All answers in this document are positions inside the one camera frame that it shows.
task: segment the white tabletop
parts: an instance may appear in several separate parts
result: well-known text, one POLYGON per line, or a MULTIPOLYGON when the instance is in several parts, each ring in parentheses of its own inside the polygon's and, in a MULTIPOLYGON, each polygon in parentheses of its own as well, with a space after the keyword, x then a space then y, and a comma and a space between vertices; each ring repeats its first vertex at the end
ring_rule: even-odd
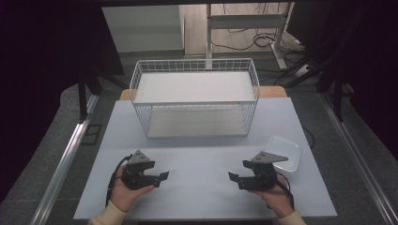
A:
POLYGON ((277 135, 298 143, 301 161, 289 178, 296 208, 304 217, 337 216, 291 99, 261 98, 246 138, 148 140, 130 101, 115 104, 99 153, 74 218, 87 219, 105 207, 106 188, 117 163, 136 149, 156 161, 147 175, 170 172, 161 186, 129 211, 139 220, 275 218, 254 194, 240 190, 228 172, 252 176, 242 165, 277 135))

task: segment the white wire basket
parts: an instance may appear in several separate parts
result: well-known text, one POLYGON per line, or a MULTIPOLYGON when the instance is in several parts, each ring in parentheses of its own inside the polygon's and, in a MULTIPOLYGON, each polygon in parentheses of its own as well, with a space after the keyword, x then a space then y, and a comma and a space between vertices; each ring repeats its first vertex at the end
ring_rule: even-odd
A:
POLYGON ((130 97, 147 138, 247 136, 258 85, 252 59, 139 61, 130 97))

